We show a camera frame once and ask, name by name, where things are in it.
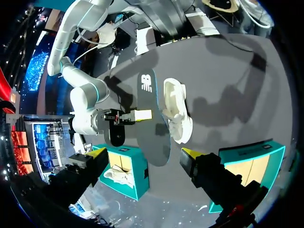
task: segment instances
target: yellow block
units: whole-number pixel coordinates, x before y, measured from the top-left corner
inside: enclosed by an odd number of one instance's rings
[[[150,120],[152,119],[152,110],[135,110],[135,121]]]
[[[242,185],[247,186],[251,181],[262,182],[268,165],[269,155],[245,162],[226,165],[225,169],[234,175],[242,175]]]
[[[182,148],[182,150],[184,152],[186,152],[187,154],[189,154],[192,158],[196,158],[198,156],[201,156],[201,155],[206,155],[205,153],[202,153],[202,152],[199,152],[199,151],[194,151],[194,150],[190,150],[190,149],[187,149],[187,148]]]
[[[86,155],[92,156],[94,159],[102,152],[107,151],[106,147],[100,148],[98,150],[94,150],[91,152],[86,153]]]

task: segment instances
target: gray table surface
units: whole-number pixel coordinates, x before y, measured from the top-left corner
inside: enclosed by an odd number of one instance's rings
[[[139,202],[101,183],[95,189],[101,196],[106,195],[107,202],[114,200],[132,208],[128,213],[140,217],[136,223],[139,227],[187,227],[189,222],[190,227],[208,227],[218,215],[208,214],[209,197],[193,186],[180,166],[181,147],[218,154],[220,148],[273,138],[286,145],[284,162],[290,159],[293,110],[283,64],[270,40],[226,34],[225,38],[197,37],[157,47],[98,78],[110,78],[117,84],[116,92],[124,91],[121,94],[125,106],[136,107],[137,75],[148,68],[154,69],[157,76],[160,107],[164,107],[164,79],[173,77],[186,85],[192,137],[182,145],[171,139],[170,159],[165,166],[149,164],[150,189]],[[117,94],[112,92],[96,107],[120,108]],[[103,135],[86,136],[86,140],[93,144],[105,142]],[[138,146],[134,126],[126,126],[125,144]],[[274,185],[257,208],[258,216],[271,206],[278,192]],[[198,211],[204,205],[207,208]]]

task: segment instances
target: red wall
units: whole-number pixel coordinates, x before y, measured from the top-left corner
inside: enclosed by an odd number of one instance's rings
[[[8,84],[3,71],[0,68],[0,98],[4,101],[10,101],[11,87]]]

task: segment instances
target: white shoe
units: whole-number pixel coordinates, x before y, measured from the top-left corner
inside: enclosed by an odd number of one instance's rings
[[[193,121],[187,114],[186,86],[174,78],[167,78],[163,85],[166,105],[163,114],[168,117],[170,135],[178,144],[187,143],[192,135]]]

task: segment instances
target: white cable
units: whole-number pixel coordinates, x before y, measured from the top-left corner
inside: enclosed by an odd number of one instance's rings
[[[91,49],[88,49],[86,52],[84,52],[83,54],[81,54],[79,57],[77,57],[74,62],[73,62],[73,65],[75,64],[75,62],[77,62],[81,57],[83,57],[84,55],[86,55],[88,52],[94,50],[95,48],[97,48],[98,45],[96,45],[95,47],[92,47]]]
[[[79,57],[77,57],[77,58],[74,60],[73,65],[74,65],[75,62],[77,62],[81,57],[83,57],[83,56],[86,55],[88,52],[94,50],[94,49],[97,48],[97,47],[98,47],[98,45],[96,45],[95,47],[93,47],[93,48],[87,50],[86,52],[84,52],[83,54],[81,54]],[[105,101],[105,100],[109,97],[109,95],[110,95],[110,89],[109,89],[108,85],[104,82],[104,80],[101,80],[101,79],[98,79],[98,80],[100,80],[100,81],[105,85],[107,93],[106,93],[105,97],[104,97],[103,99],[101,99],[100,101],[96,102],[96,104]]]
[[[77,27],[77,32],[78,32],[78,34],[80,35],[80,37],[81,37],[83,40],[85,40],[86,42],[89,42],[89,43],[91,43],[91,44],[97,44],[97,45],[100,45],[100,44],[107,44],[107,43],[98,43],[98,42],[90,41],[89,39],[85,38],[85,37],[81,34],[81,32],[80,32],[80,30],[79,30],[79,27]]]
[[[264,29],[269,29],[269,28],[271,28],[271,25],[261,25],[260,23],[258,23],[249,13],[248,13],[248,11],[245,9],[245,7],[244,7],[244,5],[243,5],[243,3],[242,3],[242,1],[240,0],[240,1],[238,1],[239,2],[239,4],[240,4],[240,6],[242,7],[242,9],[245,11],[245,13],[249,16],[249,18],[253,21],[253,23],[255,23],[256,25],[258,25],[259,27],[261,27],[261,28],[264,28]]]
[[[105,85],[107,93],[105,94],[104,98],[101,99],[100,101],[96,102],[96,104],[105,101],[109,97],[109,95],[110,95],[110,89],[109,89],[108,85],[105,83],[105,81],[101,80],[101,79],[98,79],[98,80],[101,81]]]

